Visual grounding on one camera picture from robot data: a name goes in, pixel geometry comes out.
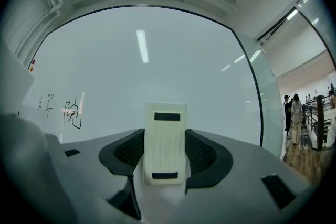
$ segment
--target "whiteboard frame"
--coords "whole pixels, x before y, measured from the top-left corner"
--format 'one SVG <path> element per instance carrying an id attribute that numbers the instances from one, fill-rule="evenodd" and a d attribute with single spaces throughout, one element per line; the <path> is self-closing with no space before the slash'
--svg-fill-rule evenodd
<path id="1" fill-rule="evenodd" d="M 258 86 L 258 81 L 257 81 L 256 75 L 255 75 L 255 73 L 254 73 L 252 64 L 251 64 L 250 61 L 248 60 L 248 56 L 247 56 L 247 54 L 246 54 L 245 48 L 244 48 L 244 46 L 241 44 L 239 38 L 237 37 L 236 33 L 234 32 L 234 30 L 233 30 L 232 28 L 230 28 L 230 27 L 228 27 L 228 26 L 226 26 L 226 25 L 224 25 L 224 24 L 222 24 L 222 23 L 220 23 L 220 22 L 218 22 L 218 21 L 216 21 L 216 20 L 214 20 L 214 19 L 211 19 L 211 18 L 209 18 L 209 17 L 206 17 L 206 16 L 204 16 L 204 15 L 202 15 L 202 14 L 198 14 L 198 13 L 191 12 L 191 11 L 189 11 L 189 10 L 185 10 L 185 9 L 181 9 L 181 8 L 169 7 L 169 6 L 160 6 L 160 5 L 140 5 L 140 4 L 139 4 L 139 5 L 121 5 L 121 6 L 114 6 L 114 7 L 109 7 L 109 8 L 98 9 L 98 10 L 95 10 L 95 11 L 93 11 L 93 12 L 89 12 L 89 13 L 83 14 L 83 15 L 81 15 L 81 16 L 78 16 L 78 17 L 76 17 L 76 18 L 74 18 L 74 19 L 72 19 L 72 20 L 70 20 L 70 21 L 68 21 L 68 22 L 66 22 L 66 23 L 64 23 L 64 24 L 62 24 L 62 25 L 60 25 L 60 26 L 58 26 L 58 27 L 55 28 L 53 31 L 49 32 L 49 33 L 45 36 L 45 38 L 42 40 L 41 44 L 38 46 L 36 52 L 34 53 L 32 59 L 30 60 L 30 63 L 29 63 L 29 65 L 28 65 L 28 69 L 27 69 L 27 70 L 29 71 L 29 68 L 30 68 L 30 66 L 32 65 L 32 61 L 33 61 L 33 59 L 34 59 L 34 57 L 35 57 L 37 51 L 38 51 L 39 48 L 41 47 L 42 43 L 44 42 L 44 40 L 47 38 L 47 36 L 49 36 L 52 32 L 54 32 L 54 31 L 57 30 L 58 28 L 60 28 L 60 27 L 62 27 L 62 26 L 64 26 L 64 25 L 66 25 L 66 24 L 68 24 L 68 23 L 70 23 L 70 22 L 72 22 L 72 21 L 74 21 L 74 20 L 77 20 L 77 19 L 79 19 L 79 18 L 81 18 L 81 17 L 87 16 L 87 15 L 90 15 L 90 14 L 93 14 L 93 13 L 96 13 L 96 12 L 102 12 L 102 11 L 104 11 L 104 10 L 109 10 L 109 9 L 114 9 L 114 8 L 127 8 L 127 7 L 157 7 L 157 8 L 174 9 L 174 10 L 178 10 L 178 11 L 180 11 L 180 12 L 186 12 L 186 13 L 190 13 L 190 14 L 193 14 L 193 15 L 196 15 L 196 16 L 199 16 L 199 17 L 202 17 L 202 18 L 204 18 L 204 19 L 208 19 L 208 20 L 210 20 L 210 21 L 212 21 L 212 22 L 215 22 L 215 23 L 217 23 L 217 24 L 219 24 L 219 25 L 221 25 L 221 26 L 223 26 L 223 27 L 229 29 L 230 31 L 232 31 L 232 33 L 234 34 L 235 38 L 237 39 L 237 41 L 238 41 L 238 43 L 239 43 L 239 45 L 240 45 L 240 48 L 242 49 L 242 51 L 243 51 L 243 53 L 244 53 L 244 55 L 245 55 L 245 57 L 246 57 L 246 59 L 247 59 L 248 66 L 250 67 L 250 70 L 251 70 L 251 73 L 252 73 L 252 77 L 253 77 L 253 80 L 254 80 L 254 83 L 255 83 L 255 86 L 256 86 L 256 90 L 257 90 L 257 94 L 258 94 L 258 101 L 259 101 L 259 112 L 260 112 L 260 143 L 259 143 L 259 146 L 262 147 L 262 141 L 263 141 L 263 139 L 264 139 L 264 115 L 263 115 L 263 112 L 262 112 L 262 107 L 263 107 L 263 105 L 262 105 L 262 102 L 261 102 L 261 96 L 260 96 L 260 90 L 259 90 L 259 86 Z"/>

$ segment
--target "white rectangular device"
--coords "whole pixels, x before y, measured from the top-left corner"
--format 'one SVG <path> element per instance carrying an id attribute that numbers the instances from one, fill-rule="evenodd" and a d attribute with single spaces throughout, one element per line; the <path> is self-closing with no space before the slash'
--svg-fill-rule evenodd
<path id="1" fill-rule="evenodd" d="M 180 184 L 184 180 L 186 116 L 186 104 L 147 104 L 143 161 L 146 184 Z"/>

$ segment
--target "black shirt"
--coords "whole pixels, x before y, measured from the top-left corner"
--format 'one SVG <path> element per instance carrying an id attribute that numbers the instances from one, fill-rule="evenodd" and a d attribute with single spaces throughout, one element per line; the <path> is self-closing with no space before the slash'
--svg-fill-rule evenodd
<path id="1" fill-rule="evenodd" d="M 286 121 L 287 121 L 287 120 L 290 121 L 291 118 L 292 118 L 292 113 L 289 112 L 288 109 L 291 109 L 291 108 L 292 108 L 291 103 L 287 103 L 287 102 L 286 102 L 283 106 L 285 107 Z"/>

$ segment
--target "whiteboard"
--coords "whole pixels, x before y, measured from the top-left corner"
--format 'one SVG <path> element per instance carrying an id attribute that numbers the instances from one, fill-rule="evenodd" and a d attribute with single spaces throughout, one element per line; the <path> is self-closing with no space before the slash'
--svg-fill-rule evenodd
<path id="1" fill-rule="evenodd" d="M 209 19 L 163 7 L 102 10 L 50 33 L 34 60 L 22 105 L 63 143 L 144 128 L 155 101 L 186 104 L 188 128 L 259 145 L 251 69 L 232 30 Z"/>

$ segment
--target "white pants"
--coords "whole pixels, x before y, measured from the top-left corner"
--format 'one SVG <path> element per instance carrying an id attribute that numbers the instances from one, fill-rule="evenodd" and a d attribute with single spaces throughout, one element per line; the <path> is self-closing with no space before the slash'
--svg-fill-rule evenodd
<path id="1" fill-rule="evenodd" d="M 292 129 L 292 140 L 293 143 L 300 144 L 301 140 L 301 125 L 302 122 L 293 122 L 293 129 Z"/>

